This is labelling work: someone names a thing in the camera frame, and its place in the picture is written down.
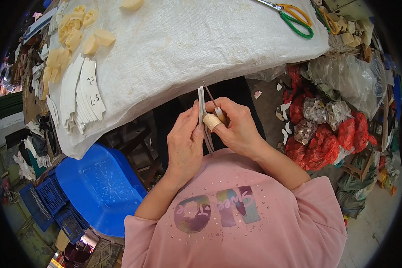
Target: bag of small parts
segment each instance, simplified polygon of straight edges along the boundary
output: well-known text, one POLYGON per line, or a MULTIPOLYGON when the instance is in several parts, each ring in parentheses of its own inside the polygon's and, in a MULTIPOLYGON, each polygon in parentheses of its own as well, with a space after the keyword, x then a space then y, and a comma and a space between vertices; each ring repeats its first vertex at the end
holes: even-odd
POLYGON ((341 122, 353 118, 350 108, 344 101, 330 102, 326 104, 326 121, 333 131, 338 129, 341 122))
POLYGON ((304 101, 304 117, 317 124, 326 123, 325 105, 320 99, 306 98, 304 101))
POLYGON ((327 164, 332 164, 339 154, 337 137, 328 124, 322 124, 316 130, 316 136, 311 140, 305 152, 305 162, 310 170, 319 170, 327 164))
POLYGON ((338 143, 347 151, 353 147, 355 131, 356 123, 353 118, 345 120, 338 127, 338 143))
POLYGON ((374 146, 377 145, 377 140, 374 136, 368 134, 368 122, 366 116, 362 112, 352 112, 356 131, 354 132, 354 152, 360 153, 366 148, 366 143, 369 140, 374 146))
POLYGON ((308 145, 316 129, 316 123, 307 121, 306 119, 301 120, 298 125, 293 127, 295 140, 302 145, 308 145))
POLYGON ((305 150, 307 147, 303 146, 301 143, 295 140, 295 137, 292 136, 289 138, 286 144, 285 153, 287 157, 292 159, 293 162, 298 164, 301 168, 305 169, 306 163, 304 160, 305 150))

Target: green scissors handle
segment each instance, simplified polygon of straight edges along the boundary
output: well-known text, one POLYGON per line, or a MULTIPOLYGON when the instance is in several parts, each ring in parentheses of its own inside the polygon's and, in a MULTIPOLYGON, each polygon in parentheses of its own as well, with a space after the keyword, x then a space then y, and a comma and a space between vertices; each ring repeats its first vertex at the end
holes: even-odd
POLYGON ((283 11, 279 11, 280 12, 280 17, 282 17, 282 19, 284 20, 284 22, 289 25, 289 27, 299 36, 306 38, 306 39, 311 39, 314 35, 314 32, 312 31, 311 27, 308 26, 307 24, 300 22, 299 20, 287 15, 286 13, 284 13, 283 11), (304 27, 305 29, 307 29, 309 31, 310 34, 304 34, 302 33, 300 30, 298 30, 292 23, 291 21, 293 21, 296 24, 301 25, 302 27, 304 27))

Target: graphic print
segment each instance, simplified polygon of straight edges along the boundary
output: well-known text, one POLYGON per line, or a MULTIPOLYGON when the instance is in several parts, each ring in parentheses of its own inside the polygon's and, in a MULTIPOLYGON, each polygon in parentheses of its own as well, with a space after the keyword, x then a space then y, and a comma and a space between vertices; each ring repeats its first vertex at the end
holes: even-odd
POLYGON ((183 200, 174 209, 177 228, 188 234, 201 231, 207 226, 212 210, 219 212, 222 227, 235 226, 235 217, 241 217, 246 224, 260 221, 252 188, 240 186, 238 192, 233 189, 218 191, 216 204, 211 204, 207 195, 183 200), (235 216, 233 207, 238 211, 235 216))

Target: plastic bag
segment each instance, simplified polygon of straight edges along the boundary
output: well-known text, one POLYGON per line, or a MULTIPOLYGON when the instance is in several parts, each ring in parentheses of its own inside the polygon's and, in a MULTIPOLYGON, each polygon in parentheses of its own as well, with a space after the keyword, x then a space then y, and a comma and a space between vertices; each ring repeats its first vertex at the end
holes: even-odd
POLYGON ((315 84, 327 84, 371 120, 385 93, 385 70, 381 60, 372 55, 371 63, 355 56, 319 57, 310 61, 307 74, 315 84))
POLYGON ((354 147, 352 146, 351 149, 348 151, 346 149, 344 149, 341 145, 339 146, 339 154, 337 159, 332 163, 336 168, 340 168, 342 166, 342 164, 340 166, 337 166, 337 164, 339 164, 346 156, 352 154, 354 152, 354 147))
POLYGON ((321 100, 306 98, 304 101, 304 117, 317 124, 326 123, 326 109, 321 100))
POLYGON ((256 79, 266 82, 271 82, 275 78, 283 75, 286 71, 286 64, 282 64, 273 68, 269 68, 263 71, 254 72, 249 75, 245 75, 246 79, 256 79))
POLYGON ((326 104, 326 122, 333 131, 336 131, 341 122, 348 118, 353 118, 353 116, 346 102, 337 101, 326 104))
POLYGON ((322 124, 316 130, 316 136, 311 140, 305 152, 305 162, 309 169, 315 171, 327 164, 332 164, 339 154, 337 137, 333 135, 328 124, 322 124))
POLYGON ((369 140, 374 146, 377 145, 377 140, 374 136, 368 134, 368 122, 366 117, 361 112, 353 112, 356 131, 354 132, 354 151, 360 153, 366 148, 366 143, 369 140))
POLYGON ((289 138, 286 144, 285 153, 287 157, 292 159, 293 162, 298 164, 301 168, 306 168, 306 163, 304 160, 306 147, 301 143, 295 140, 295 137, 292 136, 289 138))
POLYGON ((304 100, 305 94, 301 94, 293 99, 292 103, 290 104, 290 121, 295 125, 304 119, 304 113, 302 111, 304 100))
POLYGON ((355 131, 356 123, 353 118, 345 120, 338 127, 338 143, 347 151, 353 147, 355 131))
POLYGON ((295 140, 302 145, 308 145, 317 130, 317 124, 303 119, 293 127, 293 130, 295 140))

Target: wooden stool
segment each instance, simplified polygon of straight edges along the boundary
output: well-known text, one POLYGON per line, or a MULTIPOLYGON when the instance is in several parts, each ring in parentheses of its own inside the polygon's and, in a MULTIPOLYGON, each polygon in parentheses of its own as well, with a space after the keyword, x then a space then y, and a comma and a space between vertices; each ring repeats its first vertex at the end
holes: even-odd
POLYGON ((368 174, 369 168, 371 167, 373 161, 373 154, 372 151, 369 151, 368 149, 364 149, 360 153, 355 153, 350 161, 344 162, 343 165, 341 166, 341 169, 343 169, 345 172, 348 174, 358 178, 359 180, 363 181, 368 174), (361 157, 365 159, 365 163, 362 166, 362 169, 356 168, 353 164, 357 157, 361 157))

